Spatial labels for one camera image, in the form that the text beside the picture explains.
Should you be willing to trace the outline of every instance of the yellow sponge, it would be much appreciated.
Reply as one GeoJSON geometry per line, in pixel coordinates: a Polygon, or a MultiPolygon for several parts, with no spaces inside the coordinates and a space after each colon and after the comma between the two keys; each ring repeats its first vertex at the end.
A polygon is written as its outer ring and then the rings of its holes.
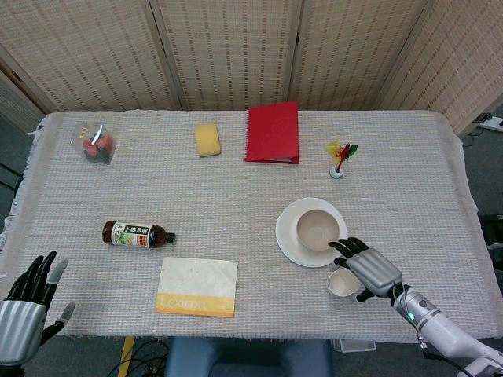
{"type": "Polygon", "coordinates": [[[196,141],[199,157],[220,154],[220,141],[216,123],[201,123],[196,126],[196,141]]]}

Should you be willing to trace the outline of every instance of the book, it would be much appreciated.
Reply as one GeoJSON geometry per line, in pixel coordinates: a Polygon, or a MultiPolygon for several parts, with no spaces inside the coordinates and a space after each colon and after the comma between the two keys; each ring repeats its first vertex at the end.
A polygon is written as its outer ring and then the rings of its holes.
{"type": "Polygon", "coordinates": [[[237,262],[163,259],[157,288],[158,313],[234,317],[237,262]]]}
{"type": "Polygon", "coordinates": [[[244,161],[299,163],[297,102],[248,109],[248,140],[244,161]]]}

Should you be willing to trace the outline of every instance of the blue chair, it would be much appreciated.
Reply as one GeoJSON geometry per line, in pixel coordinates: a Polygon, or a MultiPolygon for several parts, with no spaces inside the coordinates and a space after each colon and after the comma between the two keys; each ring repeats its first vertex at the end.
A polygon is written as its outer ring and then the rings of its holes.
{"type": "Polygon", "coordinates": [[[174,337],[166,377],[332,377],[328,340],[174,337]]]}

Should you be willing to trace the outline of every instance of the brown bottle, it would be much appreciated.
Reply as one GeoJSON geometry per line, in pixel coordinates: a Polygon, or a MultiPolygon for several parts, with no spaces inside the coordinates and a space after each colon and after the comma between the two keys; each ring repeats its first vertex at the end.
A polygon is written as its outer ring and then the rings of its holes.
{"type": "Polygon", "coordinates": [[[102,236],[105,243],[122,246],[161,247],[176,242],[174,233],[168,233],[158,225],[120,221],[107,221],[102,236]]]}

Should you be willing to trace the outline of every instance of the white saucer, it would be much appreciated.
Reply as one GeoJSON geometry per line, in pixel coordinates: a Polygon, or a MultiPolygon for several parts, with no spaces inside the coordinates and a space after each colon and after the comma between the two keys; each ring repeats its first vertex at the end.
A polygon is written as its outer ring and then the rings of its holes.
{"type": "Polygon", "coordinates": [[[334,248],[327,251],[312,251],[297,238],[297,221],[309,210],[329,212],[339,224],[339,238],[347,238],[347,228],[339,211],[329,202],[316,198],[302,198],[288,205],[276,221],[276,240],[283,254],[303,267],[323,267],[340,256],[334,248]]]}

